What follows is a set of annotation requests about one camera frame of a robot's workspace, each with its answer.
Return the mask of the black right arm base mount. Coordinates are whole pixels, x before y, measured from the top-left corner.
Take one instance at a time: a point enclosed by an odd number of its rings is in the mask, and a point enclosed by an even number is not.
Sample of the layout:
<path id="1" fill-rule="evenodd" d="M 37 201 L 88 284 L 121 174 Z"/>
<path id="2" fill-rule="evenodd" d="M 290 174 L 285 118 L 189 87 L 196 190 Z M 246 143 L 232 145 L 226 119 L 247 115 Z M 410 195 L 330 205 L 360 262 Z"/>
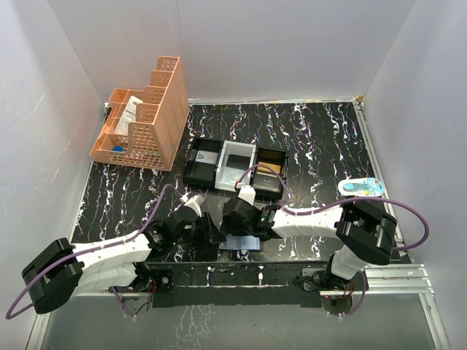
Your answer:
<path id="1" fill-rule="evenodd" d="M 350 296 L 353 292 L 368 289 L 368 282 L 357 273 L 351 279 L 333 275 L 318 268 L 304 268 L 292 280 L 292 284 L 306 292 L 333 292 L 337 296 Z"/>

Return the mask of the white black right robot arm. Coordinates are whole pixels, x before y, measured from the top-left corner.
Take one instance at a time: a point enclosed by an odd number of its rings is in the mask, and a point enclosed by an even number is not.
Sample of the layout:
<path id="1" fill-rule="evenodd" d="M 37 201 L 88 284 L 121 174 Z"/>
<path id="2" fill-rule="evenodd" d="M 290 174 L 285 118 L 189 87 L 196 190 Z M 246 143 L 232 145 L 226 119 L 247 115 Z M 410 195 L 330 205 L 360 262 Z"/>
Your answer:
<path id="1" fill-rule="evenodd" d="M 302 273 L 298 282 L 309 291 L 344 289 L 367 265 L 388 265 L 392 259 L 396 219 L 368 201 L 350 200 L 333 208 L 300 209 L 291 214 L 274 204 L 259 209 L 241 198 L 223 207 L 222 250 L 258 250 L 262 242 L 293 236 L 339 239 L 324 270 Z"/>

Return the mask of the black leather card holder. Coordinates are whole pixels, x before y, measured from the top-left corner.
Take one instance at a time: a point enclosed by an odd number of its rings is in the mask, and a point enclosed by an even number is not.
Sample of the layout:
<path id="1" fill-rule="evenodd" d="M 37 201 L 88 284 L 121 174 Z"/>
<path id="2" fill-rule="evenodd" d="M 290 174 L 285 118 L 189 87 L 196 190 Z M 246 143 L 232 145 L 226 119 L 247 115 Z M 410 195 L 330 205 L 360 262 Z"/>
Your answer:
<path id="1" fill-rule="evenodd" d="M 218 245 L 220 250 L 230 251 L 260 251 L 262 250 L 261 242 L 255 236 L 233 236 L 227 235 L 225 240 Z"/>

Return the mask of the dark card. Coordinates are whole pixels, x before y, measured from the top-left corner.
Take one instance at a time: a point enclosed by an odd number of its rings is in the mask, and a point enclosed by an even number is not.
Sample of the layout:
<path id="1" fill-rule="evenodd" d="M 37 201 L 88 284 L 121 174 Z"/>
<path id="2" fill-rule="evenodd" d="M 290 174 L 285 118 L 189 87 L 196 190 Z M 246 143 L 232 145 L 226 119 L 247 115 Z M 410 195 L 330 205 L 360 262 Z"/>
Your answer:
<path id="1" fill-rule="evenodd" d="M 247 170 L 250 167 L 250 157 L 230 154 L 227 158 L 226 167 Z"/>

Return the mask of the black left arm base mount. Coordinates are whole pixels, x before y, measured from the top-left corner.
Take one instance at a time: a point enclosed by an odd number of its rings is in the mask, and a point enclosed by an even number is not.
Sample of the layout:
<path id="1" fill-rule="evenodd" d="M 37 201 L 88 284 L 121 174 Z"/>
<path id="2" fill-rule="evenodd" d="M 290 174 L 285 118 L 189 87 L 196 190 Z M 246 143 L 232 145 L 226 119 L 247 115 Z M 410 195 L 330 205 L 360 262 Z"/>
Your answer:
<path id="1" fill-rule="evenodd" d="M 152 269 L 149 272 L 150 294 L 171 292 L 174 288 L 174 273 L 169 269 Z"/>

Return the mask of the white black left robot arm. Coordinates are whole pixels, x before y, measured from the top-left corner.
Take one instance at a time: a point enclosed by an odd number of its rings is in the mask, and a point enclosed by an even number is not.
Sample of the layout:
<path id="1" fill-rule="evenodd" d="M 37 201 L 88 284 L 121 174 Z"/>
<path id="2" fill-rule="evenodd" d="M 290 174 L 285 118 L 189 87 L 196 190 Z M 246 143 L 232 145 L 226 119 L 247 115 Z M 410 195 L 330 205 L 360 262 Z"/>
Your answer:
<path id="1" fill-rule="evenodd" d="M 203 249 L 224 241 L 209 213 L 182 206 L 165 219 L 153 220 L 142 233 L 89 244 L 56 239 L 23 269 L 22 277 L 35 312 L 47 314 L 82 293 L 147 285 L 140 265 L 174 246 Z"/>

